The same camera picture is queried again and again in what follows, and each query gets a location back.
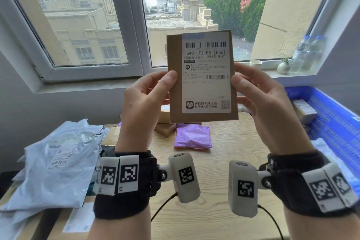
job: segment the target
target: tree foliage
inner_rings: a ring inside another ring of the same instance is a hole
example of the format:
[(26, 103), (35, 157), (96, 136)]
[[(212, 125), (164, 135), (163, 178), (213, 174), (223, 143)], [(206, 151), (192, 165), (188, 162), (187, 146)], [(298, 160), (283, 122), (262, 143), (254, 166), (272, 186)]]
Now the tree foliage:
[(211, 8), (211, 18), (219, 30), (231, 29), (234, 35), (254, 42), (266, 0), (251, 0), (241, 13), (241, 0), (205, 0)]

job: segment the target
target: black cable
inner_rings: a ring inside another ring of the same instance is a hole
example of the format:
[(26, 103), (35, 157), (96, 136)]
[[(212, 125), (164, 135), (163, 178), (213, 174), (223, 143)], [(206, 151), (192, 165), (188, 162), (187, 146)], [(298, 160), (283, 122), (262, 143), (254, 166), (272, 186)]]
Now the black cable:
[(159, 210), (156, 211), (156, 213), (154, 214), (154, 216), (151, 218), (151, 222), (152, 220), (155, 218), (155, 216), (159, 213), (159, 211), (166, 205), (166, 203), (168, 203), (171, 199), (173, 199), (174, 197), (176, 197), (178, 195), (178, 193), (174, 193), (171, 197), (169, 197), (164, 204), (161, 205), (161, 207), (159, 208)]
[(269, 213), (263, 206), (261, 206), (261, 205), (259, 205), (259, 204), (257, 205), (257, 207), (260, 208), (260, 209), (263, 209), (268, 215), (270, 215), (271, 219), (273, 220), (273, 222), (275, 223), (277, 229), (279, 230), (281, 240), (284, 240), (284, 237), (283, 237), (283, 234), (281, 233), (280, 227), (279, 227), (279, 225), (276, 223), (275, 218), (272, 217), (271, 213)]

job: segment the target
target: forearm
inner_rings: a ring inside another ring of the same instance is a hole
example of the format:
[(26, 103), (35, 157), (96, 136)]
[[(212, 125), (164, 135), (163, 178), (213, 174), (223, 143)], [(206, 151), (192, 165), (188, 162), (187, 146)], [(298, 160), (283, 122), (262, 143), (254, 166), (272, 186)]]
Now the forearm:
[(150, 207), (119, 220), (95, 219), (88, 240), (151, 240)]
[(339, 218), (318, 218), (299, 215), (284, 207), (291, 240), (358, 240), (360, 220), (355, 214)]

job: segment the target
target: plastic water bottle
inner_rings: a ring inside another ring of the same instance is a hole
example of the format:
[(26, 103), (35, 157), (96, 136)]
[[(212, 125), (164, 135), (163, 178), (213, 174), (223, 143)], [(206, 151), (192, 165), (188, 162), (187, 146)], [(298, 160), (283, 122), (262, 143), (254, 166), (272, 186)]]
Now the plastic water bottle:
[(324, 52), (326, 44), (326, 38), (323, 35), (316, 36), (316, 39), (309, 45), (309, 49), (306, 52), (304, 63), (301, 69), (303, 71), (309, 71), (311, 66), (316, 60), (319, 60)]
[(301, 40), (301, 42), (299, 43), (299, 45), (297, 46), (293, 58), (291, 60), (291, 65), (290, 65), (291, 72), (298, 73), (299, 70), (301, 69), (305, 59), (306, 52), (308, 51), (309, 48), (309, 43), (310, 43), (309, 39), (310, 36), (305, 35)]

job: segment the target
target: small potted plant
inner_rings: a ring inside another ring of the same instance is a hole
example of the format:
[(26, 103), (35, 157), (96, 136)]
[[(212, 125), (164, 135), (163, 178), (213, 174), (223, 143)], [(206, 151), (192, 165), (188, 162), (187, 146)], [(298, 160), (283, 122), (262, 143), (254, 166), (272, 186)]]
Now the small potted plant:
[(289, 58), (283, 58), (280, 65), (277, 66), (277, 72), (280, 74), (286, 74), (290, 71)]

